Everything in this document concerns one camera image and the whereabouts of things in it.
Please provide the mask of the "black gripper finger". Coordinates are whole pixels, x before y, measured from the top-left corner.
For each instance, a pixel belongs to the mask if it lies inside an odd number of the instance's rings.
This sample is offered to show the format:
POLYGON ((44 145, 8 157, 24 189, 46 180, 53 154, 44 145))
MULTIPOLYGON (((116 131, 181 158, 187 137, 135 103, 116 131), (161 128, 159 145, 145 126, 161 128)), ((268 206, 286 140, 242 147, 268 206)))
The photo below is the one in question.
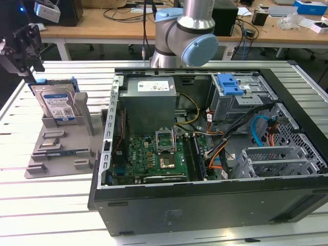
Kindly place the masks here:
POLYGON ((29 24, 14 32, 16 45, 15 60, 19 64, 20 72, 28 72, 29 65, 38 72, 44 72, 45 68, 41 59, 42 40, 38 25, 29 24))
POLYGON ((12 74, 17 74, 26 83, 35 82, 30 67, 24 57, 16 53, 12 48, 1 42, 1 66, 12 74))

